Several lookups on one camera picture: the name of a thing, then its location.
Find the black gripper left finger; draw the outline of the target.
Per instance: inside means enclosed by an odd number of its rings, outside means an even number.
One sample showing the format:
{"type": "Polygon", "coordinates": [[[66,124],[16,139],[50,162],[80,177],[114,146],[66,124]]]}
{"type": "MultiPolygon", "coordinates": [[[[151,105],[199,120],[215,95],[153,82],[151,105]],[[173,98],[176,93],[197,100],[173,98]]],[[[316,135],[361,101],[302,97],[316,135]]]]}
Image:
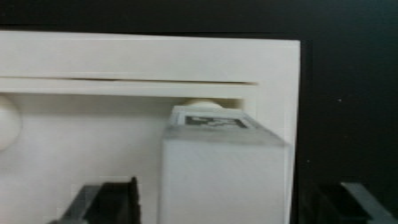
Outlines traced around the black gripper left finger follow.
{"type": "Polygon", "coordinates": [[[48,224],[142,224],[139,182],[85,185],[59,219],[48,224]]]}

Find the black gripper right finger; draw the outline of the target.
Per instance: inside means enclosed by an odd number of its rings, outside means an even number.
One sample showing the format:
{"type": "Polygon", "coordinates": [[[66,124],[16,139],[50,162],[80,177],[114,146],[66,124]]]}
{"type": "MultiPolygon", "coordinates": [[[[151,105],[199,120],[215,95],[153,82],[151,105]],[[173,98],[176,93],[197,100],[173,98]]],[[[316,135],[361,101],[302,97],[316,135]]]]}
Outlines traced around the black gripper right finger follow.
{"type": "Polygon", "coordinates": [[[398,224],[366,187],[357,182],[308,188],[308,224],[398,224]]]}

